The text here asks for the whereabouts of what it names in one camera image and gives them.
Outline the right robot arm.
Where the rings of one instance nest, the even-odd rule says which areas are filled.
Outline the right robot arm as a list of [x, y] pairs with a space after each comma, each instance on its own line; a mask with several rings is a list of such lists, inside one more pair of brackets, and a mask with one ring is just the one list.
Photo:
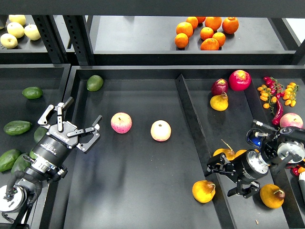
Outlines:
[[225, 153], [211, 157], [205, 175], [212, 173], [227, 176], [236, 187], [227, 195], [249, 198], [260, 190], [258, 179], [268, 172], [277, 174], [284, 168], [301, 164], [305, 158], [304, 129], [288, 126], [275, 129], [253, 120], [246, 140], [253, 146], [230, 161]]

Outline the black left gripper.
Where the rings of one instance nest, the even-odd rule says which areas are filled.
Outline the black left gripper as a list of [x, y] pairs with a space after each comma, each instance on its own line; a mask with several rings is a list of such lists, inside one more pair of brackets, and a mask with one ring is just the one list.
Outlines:
[[[99, 115], [90, 127], [77, 129], [77, 126], [68, 121], [63, 122], [63, 114], [74, 99], [69, 97], [66, 102], [60, 102], [56, 106], [50, 104], [37, 123], [48, 129], [47, 134], [33, 148], [33, 152], [56, 167], [60, 167], [70, 154], [72, 148], [76, 147], [84, 154], [96, 144], [100, 138], [100, 125], [102, 115]], [[57, 123], [49, 124], [49, 119], [56, 113]]]

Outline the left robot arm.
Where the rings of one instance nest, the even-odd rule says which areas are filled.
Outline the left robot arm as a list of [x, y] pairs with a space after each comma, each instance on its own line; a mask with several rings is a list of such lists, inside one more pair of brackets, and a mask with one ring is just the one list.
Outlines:
[[67, 174], [64, 161], [74, 148], [87, 153], [99, 140], [99, 115], [88, 128], [79, 129], [64, 120], [64, 111], [73, 103], [69, 97], [66, 102], [50, 104], [38, 120], [46, 134], [33, 148], [35, 158], [23, 159], [30, 166], [23, 171], [15, 171], [7, 184], [0, 188], [0, 212], [7, 223], [1, 223], [2, 229], [28, 229], [27, 223], [33, 205], [38, 200], [43, 186], [58, 182]]

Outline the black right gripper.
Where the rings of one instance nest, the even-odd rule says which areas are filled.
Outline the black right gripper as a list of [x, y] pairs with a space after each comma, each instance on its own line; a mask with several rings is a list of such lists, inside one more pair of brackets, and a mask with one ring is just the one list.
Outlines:
[[[207, 162], [206, 175], [218, 173], [220, 175], [234, 176], [235, 172], [241, 181], [236, 182], [236, 187], [227, 192], [227, 196], [241, 195], [250, 198], [260, 191], [260, 183], [256, 180], [268, 174], [269, 165], [263, 161], [261, 154], [254, 150], [247, 150], [232, 163], [228, 160], [225, 153], [211, 157]], [[243, 188], [243, 183], [250, 184]]]

